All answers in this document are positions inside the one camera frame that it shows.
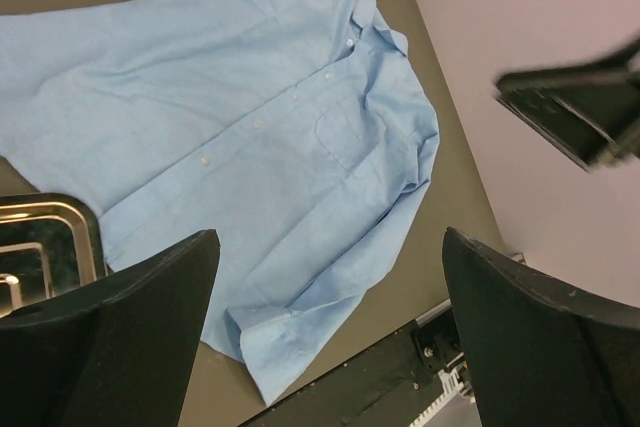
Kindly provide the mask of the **light blue button shirt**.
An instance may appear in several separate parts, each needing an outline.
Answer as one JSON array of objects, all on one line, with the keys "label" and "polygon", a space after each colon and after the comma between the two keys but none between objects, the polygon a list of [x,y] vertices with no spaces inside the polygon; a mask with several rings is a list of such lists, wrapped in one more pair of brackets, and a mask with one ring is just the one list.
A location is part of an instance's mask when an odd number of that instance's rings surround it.
[{"label": "light blue button shirt", "polygon": [[135,0],[1,19],[1,154],[125,269],[221,244],[202,340],[274,402],[393,268],[440,143],[376,0]]}]

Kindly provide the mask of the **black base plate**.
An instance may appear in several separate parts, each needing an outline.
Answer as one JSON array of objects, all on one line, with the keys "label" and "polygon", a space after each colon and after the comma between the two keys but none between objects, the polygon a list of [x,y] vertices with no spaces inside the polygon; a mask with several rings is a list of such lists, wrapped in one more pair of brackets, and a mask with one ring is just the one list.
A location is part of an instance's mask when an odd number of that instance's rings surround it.
[{"label": "black base plate", "polygon": [[246,426],[409,426],[465,363],[453,314],[415,319],[285,397]]}]

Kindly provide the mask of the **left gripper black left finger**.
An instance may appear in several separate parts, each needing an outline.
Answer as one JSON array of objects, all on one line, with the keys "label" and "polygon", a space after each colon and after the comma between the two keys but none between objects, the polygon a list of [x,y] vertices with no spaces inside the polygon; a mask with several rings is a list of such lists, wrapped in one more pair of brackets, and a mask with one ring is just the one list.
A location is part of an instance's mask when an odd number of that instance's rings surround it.
[{"label": "left gripper black left finger", "polygon": [[219,257],[199,231],[2,318],[2,425],[177,425]]}]

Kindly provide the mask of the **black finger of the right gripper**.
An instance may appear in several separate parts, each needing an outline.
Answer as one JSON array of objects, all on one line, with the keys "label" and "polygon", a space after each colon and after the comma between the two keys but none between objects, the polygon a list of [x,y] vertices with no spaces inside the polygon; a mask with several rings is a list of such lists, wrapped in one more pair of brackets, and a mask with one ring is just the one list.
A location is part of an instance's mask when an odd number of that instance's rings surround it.
[{"label": "black finger of the right gripper", "polygon": [[639,156],[639,39],[594,60],[506,72],[495,99],[585,171]]}]

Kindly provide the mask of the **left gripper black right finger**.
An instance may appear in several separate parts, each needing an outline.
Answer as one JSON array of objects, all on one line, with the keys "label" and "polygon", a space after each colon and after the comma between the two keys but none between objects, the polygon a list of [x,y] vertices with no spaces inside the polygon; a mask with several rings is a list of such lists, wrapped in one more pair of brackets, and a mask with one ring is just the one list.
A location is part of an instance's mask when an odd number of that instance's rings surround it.
[{"label": "left gripper black right finger", "polygon": [[[450,228],[443,253],[491,249]],[[505,304],[513,322],[463,338],[485,426],[636,426],[639,423],[639,310],[528,267],[508,270],[517,286]]]}]

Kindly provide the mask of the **steel tray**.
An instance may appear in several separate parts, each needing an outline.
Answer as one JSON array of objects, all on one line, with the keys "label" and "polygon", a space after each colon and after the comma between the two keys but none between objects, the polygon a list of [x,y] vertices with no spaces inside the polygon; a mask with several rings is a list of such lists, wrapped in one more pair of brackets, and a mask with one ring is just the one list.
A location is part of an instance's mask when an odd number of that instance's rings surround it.
[{"label": "steel tray", "polygon": [[59,193],[1,198],[1,315],[109,275],[99,223],[80,200]]}]

